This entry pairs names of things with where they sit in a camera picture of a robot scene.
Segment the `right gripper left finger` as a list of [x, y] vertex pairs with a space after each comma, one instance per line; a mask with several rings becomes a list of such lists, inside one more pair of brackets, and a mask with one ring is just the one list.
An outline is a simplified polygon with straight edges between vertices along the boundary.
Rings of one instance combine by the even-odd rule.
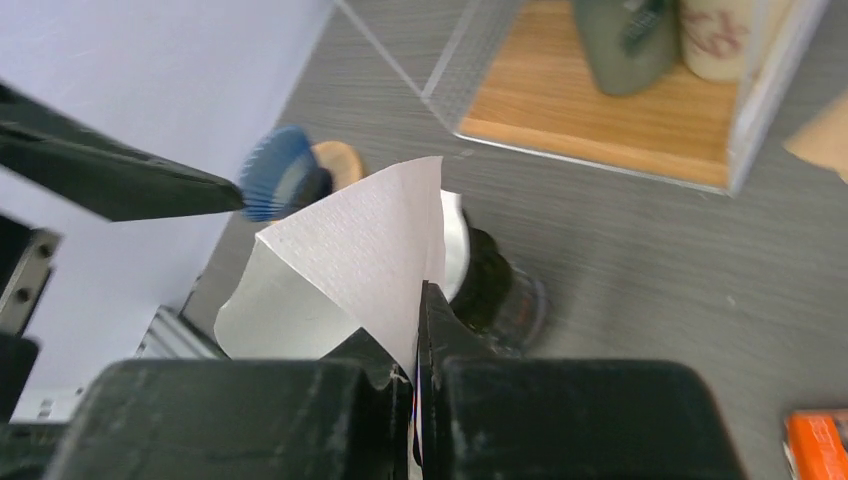
[[317, 360], [127, 360], [74, 412], [48, 479], [405, 479], [412, 386], [357, 330]]

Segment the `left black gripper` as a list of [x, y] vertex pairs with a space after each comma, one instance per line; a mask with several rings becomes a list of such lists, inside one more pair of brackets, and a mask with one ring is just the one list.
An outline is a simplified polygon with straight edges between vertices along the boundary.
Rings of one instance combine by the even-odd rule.
[[[238, 211], [231, 181], [130, 147], [1, 86], [4, 168], [114, 222]], [[1, 217], [1, 422], [9, 422], [40, 347], [24, 332], [52, 275], [58, 234]]]

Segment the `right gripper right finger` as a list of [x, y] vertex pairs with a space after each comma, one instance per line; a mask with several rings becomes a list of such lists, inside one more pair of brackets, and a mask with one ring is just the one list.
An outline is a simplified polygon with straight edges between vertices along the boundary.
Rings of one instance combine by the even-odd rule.
[[666, 360], [499, 356], [422, 288], [418, 442], [427, 479], [743, 479], [717, 402]]

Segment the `dark green coffee dripper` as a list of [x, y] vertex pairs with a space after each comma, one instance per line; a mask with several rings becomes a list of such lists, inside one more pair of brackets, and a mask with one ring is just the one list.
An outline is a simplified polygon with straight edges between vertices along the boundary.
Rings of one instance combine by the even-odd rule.
[[466, 327], [482, 334], [491, 329], [512, 286], [512, 269], [494, 238], [472, 226], [466, 214], [464, 220], [469, 234], [469, 265], [457, 294], [449, 304]]

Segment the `white paper coffee filter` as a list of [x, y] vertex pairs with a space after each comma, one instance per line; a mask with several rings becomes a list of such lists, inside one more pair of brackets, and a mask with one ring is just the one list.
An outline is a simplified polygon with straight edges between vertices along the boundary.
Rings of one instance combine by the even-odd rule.
[[445, 282], [441, 289], [448, 302], [459, 293], [470, 264], [470, 239], [462, 196], [441, 191], [445, 247]]

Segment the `blue plastic funnel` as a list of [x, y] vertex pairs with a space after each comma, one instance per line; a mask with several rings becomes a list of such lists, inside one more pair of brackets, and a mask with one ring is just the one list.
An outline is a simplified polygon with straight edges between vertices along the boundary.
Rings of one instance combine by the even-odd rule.
[[305, 131], [296, 125], [277, 128], [252, 150], [238, 181], [244, 207], [253, 222], [281, 220], [329, 196], [330, 172], [317, 161]]

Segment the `brown tape roll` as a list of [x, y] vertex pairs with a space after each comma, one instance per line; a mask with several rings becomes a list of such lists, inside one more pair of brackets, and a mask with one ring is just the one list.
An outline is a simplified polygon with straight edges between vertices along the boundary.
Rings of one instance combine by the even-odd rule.
[[342, 190], [365, 178], [368, 173], [362, 157], [351, 145], [340, 141], [324, 141], [312, 146], [318, 164], [332, 179], [333, 191]]

